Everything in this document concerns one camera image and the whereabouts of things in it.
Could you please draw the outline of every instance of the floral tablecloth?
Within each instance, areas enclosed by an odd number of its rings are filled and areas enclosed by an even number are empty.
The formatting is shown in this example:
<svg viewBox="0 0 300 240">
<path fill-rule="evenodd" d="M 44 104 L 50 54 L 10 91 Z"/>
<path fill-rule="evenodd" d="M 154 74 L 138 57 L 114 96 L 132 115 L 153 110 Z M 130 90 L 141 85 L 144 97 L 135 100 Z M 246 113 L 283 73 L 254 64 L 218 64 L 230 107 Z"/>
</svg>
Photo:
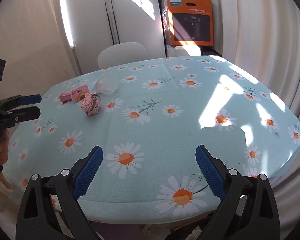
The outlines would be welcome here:
<svg viewBox="0 0 300 240">
<path fill-rule="evenodd" d="M 117 90 L 101 94 L 98 114 L 58 95 L 103 73 Z M 300 122 L 257 79 L 215 56 L 135 62 L 53 86 L 38 120 L 21 123 L 10 140 L 5 176 L 24 190 L 30 176 L 58 174 L 99 145 L 103 162 L 79 204 L 89 220 L 158 224 L 219 204 L 196 163 L 204 144 L 241 174 L 285 173 L 300 151 Z M 59 208 L 58 201 L 53 203 Z"/>
</svg>

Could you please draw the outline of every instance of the blue gripper pad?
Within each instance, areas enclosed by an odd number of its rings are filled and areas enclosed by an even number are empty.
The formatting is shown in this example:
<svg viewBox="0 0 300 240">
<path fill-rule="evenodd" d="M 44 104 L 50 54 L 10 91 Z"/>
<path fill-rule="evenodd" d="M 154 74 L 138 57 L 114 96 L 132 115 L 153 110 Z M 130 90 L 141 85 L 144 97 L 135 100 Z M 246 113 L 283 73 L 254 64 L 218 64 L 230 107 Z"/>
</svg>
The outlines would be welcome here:
<svg viewBox="0 0 300 240">
<path fill-rule="evenodd" d="M 197 147 L 195 152 L 195 159 L 212 193 L 219 197 L 220 200 L 223 200 L 226 196 L 226 192 L 224 190 L 224 179 L 218 172 L 212 160 L 200 146 Z"/>
<path fill-rule="evenodd" d="M 74 190 L 72 195 L 74 196 L 75 200 L 78 200 L 80 196 L 84 196 L 86 194 L 94 176 L 97 173 L 97 170 L 102 163 L 102 160 L 102 148 L 98 147 L 74 180 Z"/>
<path fill-rule="evenodd" d="M 19 98 L 19 100 L 18 100 L 18 104 L 21 106 L 37 104 L 40 102 L 41 102 L 40 95 L 24 96 L 24 97 Z"/>
</svg>

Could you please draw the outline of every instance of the hand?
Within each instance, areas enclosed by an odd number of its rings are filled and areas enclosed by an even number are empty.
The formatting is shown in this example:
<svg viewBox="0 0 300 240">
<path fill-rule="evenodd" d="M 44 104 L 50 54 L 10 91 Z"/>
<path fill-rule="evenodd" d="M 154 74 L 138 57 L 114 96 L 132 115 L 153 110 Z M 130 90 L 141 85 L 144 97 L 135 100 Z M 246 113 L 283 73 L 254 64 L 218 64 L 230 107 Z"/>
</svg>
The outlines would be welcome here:
<svg viewBox="0 0 300 240">
<path fill-rule="evenodd" d="M 9 132 L 5 131 L 4 140 L 0 143 L 0 165 L 4 165 L 8 161 L 8 145 L 9 145 Z"/>
</svg>

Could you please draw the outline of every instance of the white cabinet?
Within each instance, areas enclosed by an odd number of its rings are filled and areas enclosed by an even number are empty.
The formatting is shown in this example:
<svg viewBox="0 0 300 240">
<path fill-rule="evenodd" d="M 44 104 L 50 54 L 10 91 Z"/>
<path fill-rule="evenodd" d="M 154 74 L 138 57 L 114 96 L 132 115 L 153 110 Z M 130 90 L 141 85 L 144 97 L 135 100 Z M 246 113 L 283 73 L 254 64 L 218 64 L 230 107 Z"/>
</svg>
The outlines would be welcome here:
<svg viewBox="0 0 300 240">
<path fill-rule="evenodd" d="M 66 0 L 82 73 L 98 70 L 98 56 L 113 44 L 139 42 L 148 59 L 165 57 L 158 0 Z"/>
</svg>

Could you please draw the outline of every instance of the white chair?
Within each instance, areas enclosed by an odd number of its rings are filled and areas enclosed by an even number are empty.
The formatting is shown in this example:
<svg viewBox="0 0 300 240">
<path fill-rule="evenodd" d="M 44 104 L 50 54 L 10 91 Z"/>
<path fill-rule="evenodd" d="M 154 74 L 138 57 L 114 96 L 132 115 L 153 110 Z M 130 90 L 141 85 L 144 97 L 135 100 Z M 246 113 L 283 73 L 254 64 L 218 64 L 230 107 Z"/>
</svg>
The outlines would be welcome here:
<svg viewBox="0 0 300 240">
<path fill-rule="evenodd" d="M 137 42 L 125 42 L 105 49 L 98 57 L 100 69 L 146 60 L 147 52 L 144 46 Z"/>
</svg>

